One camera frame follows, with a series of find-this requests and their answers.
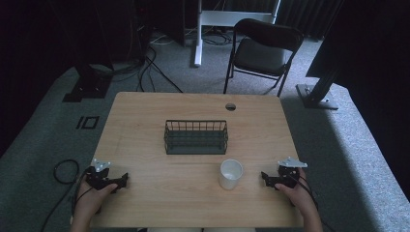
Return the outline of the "black folding chair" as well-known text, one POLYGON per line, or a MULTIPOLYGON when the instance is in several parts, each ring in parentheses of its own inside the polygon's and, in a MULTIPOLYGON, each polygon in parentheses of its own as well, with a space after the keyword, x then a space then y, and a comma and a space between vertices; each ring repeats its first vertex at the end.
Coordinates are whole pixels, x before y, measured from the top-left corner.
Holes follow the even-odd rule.
POLYGON ((279 97, 303 41, 303 33, 296 28, 253 18, 241 19, 233 29, 223 93, 237 72, 274 80, 273 88, 279 84, 279 97))

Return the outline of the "person's left hand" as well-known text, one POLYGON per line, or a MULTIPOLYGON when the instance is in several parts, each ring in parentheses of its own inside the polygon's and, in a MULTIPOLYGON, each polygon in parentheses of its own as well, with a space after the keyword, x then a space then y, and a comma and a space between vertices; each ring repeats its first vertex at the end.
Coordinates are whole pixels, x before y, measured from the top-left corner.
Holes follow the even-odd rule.
POLYGON ((91 218, 100 208, 106 197, 117 188, 116 184, 110 184, 102 189, 95 189, 82 181, 77 192, 74 207, 75 218, 91 218))

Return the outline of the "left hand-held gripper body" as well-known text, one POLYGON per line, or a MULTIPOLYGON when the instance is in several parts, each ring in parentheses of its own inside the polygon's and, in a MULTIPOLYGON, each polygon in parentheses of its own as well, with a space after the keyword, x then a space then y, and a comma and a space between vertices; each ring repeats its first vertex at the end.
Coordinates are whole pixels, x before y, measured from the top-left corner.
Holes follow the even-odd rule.
POLYGON ((91 165, 85 170, 86 182, 94 189, 104 189, 112 184, 108 178, 110 161, 92 159, 91 165))

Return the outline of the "black metal stand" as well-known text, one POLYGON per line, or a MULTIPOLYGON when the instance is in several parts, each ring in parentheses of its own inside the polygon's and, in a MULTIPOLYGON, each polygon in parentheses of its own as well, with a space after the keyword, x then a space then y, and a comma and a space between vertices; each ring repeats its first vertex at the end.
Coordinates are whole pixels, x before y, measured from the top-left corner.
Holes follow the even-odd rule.
POLYGON ((74 66, 78 80, 72 91, 67 93, 63 102, 81 102, 83 99, 104 99, 110 86, 113 74, 92 68, 89 64, 80 63, 74 66))
POLYGON ((330 89, 339 68, 331 68, 324 77, 320 77, 315 85, 297 84, 296 89, 305 108, 338 110, 330 89))

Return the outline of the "white cup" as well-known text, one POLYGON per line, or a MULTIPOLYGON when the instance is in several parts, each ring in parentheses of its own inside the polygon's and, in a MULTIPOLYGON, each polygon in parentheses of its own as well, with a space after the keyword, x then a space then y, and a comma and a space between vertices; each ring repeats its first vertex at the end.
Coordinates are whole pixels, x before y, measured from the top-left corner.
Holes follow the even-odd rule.
POLYGON ((236 188, 243 173, 244 168, 240 162, 235 159, 224 160, 220 165, 220 186, 227 190, 236 188))

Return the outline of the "person's right hand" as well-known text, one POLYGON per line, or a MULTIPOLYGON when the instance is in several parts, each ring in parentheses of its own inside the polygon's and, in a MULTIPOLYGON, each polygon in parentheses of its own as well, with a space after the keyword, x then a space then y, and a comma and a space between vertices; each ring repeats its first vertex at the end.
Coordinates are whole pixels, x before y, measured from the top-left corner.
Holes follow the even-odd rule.
POLYGON ((289 188, 283 184, 277 184, 276 187, 279 191, 284 193, 293 205, 301 212, 306 210, 312 210, 316 208, 315 203, 310 195, 308 188, 308 182, 306 180, 306 174, 302 168, 299 169, 300 178, 299 184, 294 188, 289 188))

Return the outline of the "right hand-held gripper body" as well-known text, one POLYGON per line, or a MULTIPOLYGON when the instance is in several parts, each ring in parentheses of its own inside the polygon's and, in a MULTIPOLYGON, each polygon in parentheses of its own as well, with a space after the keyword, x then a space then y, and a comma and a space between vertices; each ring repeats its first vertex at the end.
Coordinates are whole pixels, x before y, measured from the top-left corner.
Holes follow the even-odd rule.
POLYGON ((308 165, 305 162, 291 157, 280 160, 278 162, 279 182, 289 188, 294 188, 300 178, 299 169, 307 167, 308 165))

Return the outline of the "white desk frame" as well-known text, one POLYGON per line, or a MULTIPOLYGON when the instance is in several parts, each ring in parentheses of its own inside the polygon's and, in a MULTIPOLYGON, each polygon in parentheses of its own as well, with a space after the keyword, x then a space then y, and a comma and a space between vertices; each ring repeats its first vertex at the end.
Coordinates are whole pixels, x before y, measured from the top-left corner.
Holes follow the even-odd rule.
POLYGON ((281 0, 275 0, 273 9, 270 13, 254 12, 227 12, 227 11, 205 11, 202 9, 202 0, 198 0, 197 10, 197 36, 193 64, 200 67, 202 64, 202 27, 203 26, 222 26, 233 27, 237 22, 244 18, 252 18, 264 22, 275 24, 278 18, 278 10, 281 0))

